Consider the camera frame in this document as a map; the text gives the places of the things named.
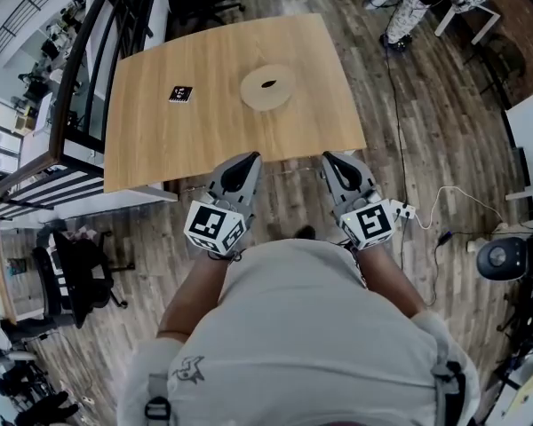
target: shoe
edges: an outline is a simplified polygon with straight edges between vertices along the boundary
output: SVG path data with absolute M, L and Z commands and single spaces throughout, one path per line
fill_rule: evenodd
M 386 49 L 389 48 L 389 49 L 393 49 L 394 51 L 398 51 L 398 52 L 403 52 L 407 49 L 408 47 L 408 44 L 407 42 L 405 42 L 404 40 L 404 37 L 401 38 L 399 41 L 397 41 L 396 43 L 389 43 L 387 40 L 386 40 L 386 35 L 385 33 L 383 35 L 381 35 L 379 37 L 379 42 L 383 45 L 383 47 L 385 47 Z
M 316 230 L 311 225 L 305 225 L 298 229 L 293 238 L 300 238 L 302 240 L 315 240 Z

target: white cable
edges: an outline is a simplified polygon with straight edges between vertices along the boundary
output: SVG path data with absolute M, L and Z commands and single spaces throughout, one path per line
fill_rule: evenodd
M 499 214 L 499 212 L 496 210 L 496 209 L 493 209 L 491 208 L 489 205 L 486 205 L 485 203 L 483 203 L 482 201 L 478 201 L 475 197 L 471 196 L 470 194 L 468 193 L 465 193 L 464 191 L 462 191 L 459 187 L 457 186 L 441 186 L 439 189 L 438 189 L 438 193 L 436 193 L 436 200 L 434 201 L 434 204 L 433 204 L 433 207 L 431 208 L 430 210 L 430 220 L 429 220 L 429 223 L 427 226 L 423 226 L 422 223 L 420 222 L 420 219 L 418 218 L 418 215 L 415 213 L 415 218 L 417 219 L 417 222 L 418 222 L 418 225 L 420 225 L 420 228 L 427 231 L 428 229 L 431 228 L 431 226 L 433 225 L 433 213 L 434 213 L 434 208 L 436 207 L 436 204 L 438 203 L 438 199 L 439 197 L 441 196 L 441 191 L 443 189 L 456 189 L 458 190 L 459 192 L 461 192 L 464 196 L 466 197 L 469 197 L 470 199 L 472 199 L 473 201 L 477 201 L 480 205 L 482 205 L 482 207 L 485 207 L 486 209 L 490 209 L 491 211 L 493 211 L 497 217 L 499 217 L 499 219 L 501 220 L 501 222 L 505 222 L 504 219 L 502 218 L 502 216 Z

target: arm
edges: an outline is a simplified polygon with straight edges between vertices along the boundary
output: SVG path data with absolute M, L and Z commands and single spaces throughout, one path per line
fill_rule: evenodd
M 203 316 L 217 307 L 228 266 L 228 260 L 213 260 L 202 252 L 168 304 L 156 337 L 184 343 Z
M 358 251 L 357 261 L 368 289 L 384 296 L 408 318 L 426 309 L 422 297 L 383 245 Z

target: wooden floor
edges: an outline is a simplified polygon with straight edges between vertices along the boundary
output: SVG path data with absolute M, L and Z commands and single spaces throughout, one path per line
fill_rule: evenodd
M 323 15 L 352 87 L 368 143 L 368 148 L 356 155 L 369 164 L 385 197 L 402 200 L 394 98 L 385 54 L 377 41 L 390 10 L 367 12 L 362 0 L 243 1 L 246 13 L 234 11 L 226 19 L 301 12 Z M 450 28 L 442 38 L 434 36 L 437 23 L 428 15 L 414 32 L 411 50 L 390 58 L 399 99 L 409 202 L 427 224 L 438 188 L 459 185 L 498 209 L 507 221 L 516 222 L 524 210 L 512 208 L 504 196 L 523 183 L 499 110 L 489 94 L 479 95 L 481 85 L 475 78 L 481 69 L 473 62 L 464 65 L 469 52 L 460 47 Z M 314 225 L 321 239 L 343 238 L 330 218 L 330 196 L 317 174 L 319 165 L 319 160 L 312 158 L 266 166 L 257 196 L 259 218 L 245 237 L 248 244 L 290 236 L 305 223 Z M 118 264 L 133 259 L 138 267 L 136 272 L 116 275 L 115 291 L 130 304 L 126 311 L 110 304 L 95 311 L 83 329 L 63 328 L 43 342 L 32 343 L 54 380 L 76 398 L 94 402 L 83 402 L 81 414 L 86 424 L 115 423 L 117 395 L 133 349 L 140 340 L 154 335 L 165 305 L 187 275 L 195 252 L 187 246 L 182 229 L 189 203 L 201 192 L 197 187 L 203 183 L 203 178 L 181 181 L 184 193 L 179 203 L 157 203 L 68 223 L 72 229 L 87 224 L 98 231 L 112 230 L 109 256 Z M 438 237 L 448 230 L 491 231 L 496 224 L 497 217 L 489 210 L 459 193 L 443 192 L 431 230 L 422 231 L 411 221 L 403 251 L 401 232 L 394 236 L 391 250 L 397 261 L 403 257 L 406 273 L 428 301 L 437 276 L 433 251 Z M 31 246 L 32 238 L 30 232 L 10 235 L 4 250 L 20 251 L 24 244 Z M 496 325 L 505 316 L 503 295 L 509 286 L 488 282 L 476 274 L 474 257 L 465 252 L 468 238 L 457 234 L 438 250 L 434 309 L 446 318 L 485 385 L 505 352 L 505 338 L 496 332 Z M 16 282 L 19 307 L 33 306 L 24 289 L 34 299 L 39 296 L 36 274 L 21 275 Z

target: strap buckle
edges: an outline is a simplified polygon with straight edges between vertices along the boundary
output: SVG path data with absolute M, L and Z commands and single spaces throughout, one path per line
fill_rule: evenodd
M 171 416 L 170 402 L 162 396 L 152 398 L 144 407 L 144 415 L 148 420 L 168 422 Z

